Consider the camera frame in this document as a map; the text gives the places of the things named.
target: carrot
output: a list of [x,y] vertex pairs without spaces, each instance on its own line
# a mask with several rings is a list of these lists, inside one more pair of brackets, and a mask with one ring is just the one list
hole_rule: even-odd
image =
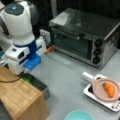
[[115,88],[114,88],[114,86],[112,84],[110,84],[110,83],[103,83],[103,87],[106,90],[108,96],[110,98],[113,98],[114,94],[115,94]]
[[54,50],[55,49],[55,46],[54,45],[52,45],[51,47],[49,47],[46,51],[45,51],[45,53],[46,54],[48,54],[48,53],[50,53],[52,50]]

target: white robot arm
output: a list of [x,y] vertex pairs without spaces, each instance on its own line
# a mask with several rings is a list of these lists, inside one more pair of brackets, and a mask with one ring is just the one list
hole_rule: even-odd
[[19,75],[26,67],[32,70],[41,62],[41,56],[46,50],[44,39],[37,40],[32,32],[32,25],[38,20],[35,5],[27,1],[7,5],[0,14],[0,31],[10,35],[13,44],[5,52],[9,69]]

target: wooden box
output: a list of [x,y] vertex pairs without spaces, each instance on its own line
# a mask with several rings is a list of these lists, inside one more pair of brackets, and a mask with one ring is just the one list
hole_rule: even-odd
[[[0,66],[0,80],[15,79],[18,77]],[[13,120],[45,120],[48,116],[43,93],[22,79],[13,83],[0,82],[0,99]]]

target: countertop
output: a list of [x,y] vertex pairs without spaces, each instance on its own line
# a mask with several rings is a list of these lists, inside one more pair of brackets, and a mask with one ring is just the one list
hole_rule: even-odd
[[89,84],[82,78],[84,71],[91,75],[103,74],[120,82],[120,50],[102,69],[96,69],[58,51],[42,56],[42,63],[31,74],[49,87],[51,97],[47,100],[47,120],[64,120],[73,110],[85,110],[94,120],[118,120],[120,112],[110,111],[83,93]]

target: cable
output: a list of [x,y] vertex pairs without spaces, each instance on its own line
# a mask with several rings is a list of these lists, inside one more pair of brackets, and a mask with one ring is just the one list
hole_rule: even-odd
[[3,81],[3,80],[0,80],[1,83],[13,83],[13,82],[17,82],[18,80],[20,80],[20,78],[25,75],[25,73],[22,73],[18,79],[16,80],[10,80],[10,81]]

